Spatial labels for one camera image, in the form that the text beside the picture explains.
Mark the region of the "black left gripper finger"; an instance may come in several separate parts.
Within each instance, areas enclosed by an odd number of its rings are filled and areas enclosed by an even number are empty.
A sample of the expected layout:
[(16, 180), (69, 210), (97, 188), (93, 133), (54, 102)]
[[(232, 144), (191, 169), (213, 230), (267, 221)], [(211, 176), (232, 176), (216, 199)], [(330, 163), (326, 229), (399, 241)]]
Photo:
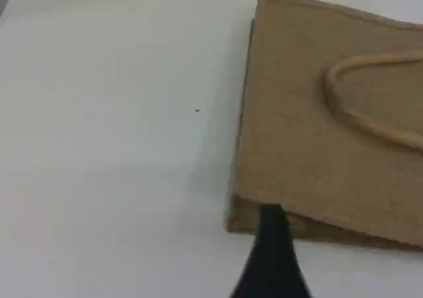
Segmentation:
[(254, 244), (231, 296), (311, 296), (298, 264), (287, 215), (280, 205), (260, 205)]

